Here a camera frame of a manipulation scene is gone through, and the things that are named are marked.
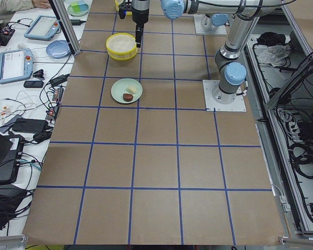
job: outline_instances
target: food item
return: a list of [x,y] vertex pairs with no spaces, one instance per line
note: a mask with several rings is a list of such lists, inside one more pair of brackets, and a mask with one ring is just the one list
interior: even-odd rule
[[134,96],[132,94],[124,93],[123,99],[126,102],[131,102],[134,99]]
[[126,91],[129,92],[129,93],[131,93],[132,95],[137,93],[137,89],[136,89],[136,87],[134,87],[134,86],[129,86],[129,87],[127,87],[127,88],[126,88]]

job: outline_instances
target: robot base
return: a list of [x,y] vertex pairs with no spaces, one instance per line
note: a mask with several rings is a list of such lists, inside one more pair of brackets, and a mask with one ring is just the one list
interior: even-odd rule
[[230,104],[221,104],[213,96],[213,90],[218,86],[219,80],[203,80],[205,106],[207,111],[228,111],[228,112],[246,112],[244,97],[237,95]]
[[204,15],[195,14],[195,29],[197,35],[215,35],[215,36],[227,36],[225,26],[214,27],[214,29],[206,30],[202,27],[201,23],[204,18]]

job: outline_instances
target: hand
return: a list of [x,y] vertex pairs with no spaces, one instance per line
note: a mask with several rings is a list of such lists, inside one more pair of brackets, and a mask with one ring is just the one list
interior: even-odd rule
[[31,0],[35,8],[51,9],[49,0]]

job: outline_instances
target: yellow container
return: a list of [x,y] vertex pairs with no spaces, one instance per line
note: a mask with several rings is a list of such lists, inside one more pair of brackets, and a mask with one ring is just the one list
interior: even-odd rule
[[127,33],[109,36],[105,45],[110,57],[119,61],[133,58],[138,50],[135,37]]
[[[119,8],[118,8],[118,6],[122,3],[122,2],[124,2],[125,0],[115,0],[115,6],[116,6],[116,10],[117,11],[119,11]],[[128,11],[127,13],[126,13],[126,15],[127,16],[131,16],[132,15],[132,12],[131,11]]]

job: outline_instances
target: light green plate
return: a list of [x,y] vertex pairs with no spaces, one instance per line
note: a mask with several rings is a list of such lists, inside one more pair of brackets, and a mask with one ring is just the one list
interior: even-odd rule
[[74,17],[81,17],[81,16],[83,16],[83,15],[85,15],[85,14],[88,13],[88,11],[89,11],[89,6],[88,6],[88,9],[85,10],[85,11],[74,12],[72,6],[71,6],[71,5],[68,5],[67,11],[68,11],[68,13],[69,13],[71,16],[74,16]]
[[[137,93],[133,94],[134,98],[131,102],[126,102],[123,99],[123,94],[125,93],[130,94],[128,91],[126,91],[126,89],[130,86],[135,87],[137,89]],[[125,103],[125,104],[134,103],[136,100],[139,99],[141,95],[142,95],[141,84],[132,78],[120,79],[117,82],[115,82],[111,88],[111,96],[119,103]]]

